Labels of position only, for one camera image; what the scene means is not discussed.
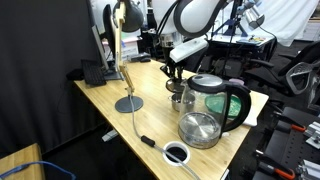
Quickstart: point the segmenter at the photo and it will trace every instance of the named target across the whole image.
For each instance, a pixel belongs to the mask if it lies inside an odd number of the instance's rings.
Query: lamp arm
[[[116,22],[117,22],[117,28],[116,28],[116,64],[115,66],[117,69],[120,69],[120,72],[124,76],[126,83],[128,84],[128,87],[126,90],[128,91],[129,95],[132,95],[134,92],[134,86],[131,81],[131,78],[128,73],[128,68],[126,64],[122,61],[122,51],[121,51],[121,32],[122,32],[122,24],[125,22],[125,13],[126,13],[126,6],[124,2],[120,2],[120,8],[116,9]]]

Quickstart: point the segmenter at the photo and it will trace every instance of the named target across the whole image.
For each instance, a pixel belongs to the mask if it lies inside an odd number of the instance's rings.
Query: glass kettle
[[[240,126],[249,114],[250,90],[239,83],[198,74],[183,85],[179,136],[192,147],[214,146],[223,132]]]

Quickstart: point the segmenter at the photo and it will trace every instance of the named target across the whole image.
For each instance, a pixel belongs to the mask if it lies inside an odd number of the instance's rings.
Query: black curtain
[[[66,74],[97,59],[86,0],[0,0],[0,157],[47,152],[96,126]]]

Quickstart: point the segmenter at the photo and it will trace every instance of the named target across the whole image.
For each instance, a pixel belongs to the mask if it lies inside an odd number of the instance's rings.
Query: blue cable
[[[59,167],[59,166],[57,166],[57,165],[55,165],[53,163],[46,162],[46,161],[35,161],[35,162],[28,162],[28,163],[25,163],[25,164],[21,164],[21,165],[15,167],[15,168],[12,168],[12,169],[8,170],[7,172],[4,172],[4,173],[0,174],[0,180],[4,179],[5,177],[7,177],[7,176],[9,176],[9,175],[11,175],[13,173],[16,173],[16,172],[19,172],[21,170],[24,170],[27,167],[29,167],[29,165],[32,165],[32,164],[50,165],[52,167],[55,167],[55,168],[59,169],[60,171],[66,173],[66,174],[69,174],[71,176],[72,180],[76,179],[76,176],[73,173],[71,173],[71,172],[69,172],[69,171],[67,171],[67,170],[65,170],[65,169],[63,169],[63,168],[61,168],[61,167]]]

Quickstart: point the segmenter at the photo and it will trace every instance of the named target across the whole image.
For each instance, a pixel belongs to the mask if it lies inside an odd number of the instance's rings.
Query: kettle lid
[[[224,89],[223,80],[211,74],[198,74],[188,79],[188,85],[191,89],[204,93],[215,93]]]

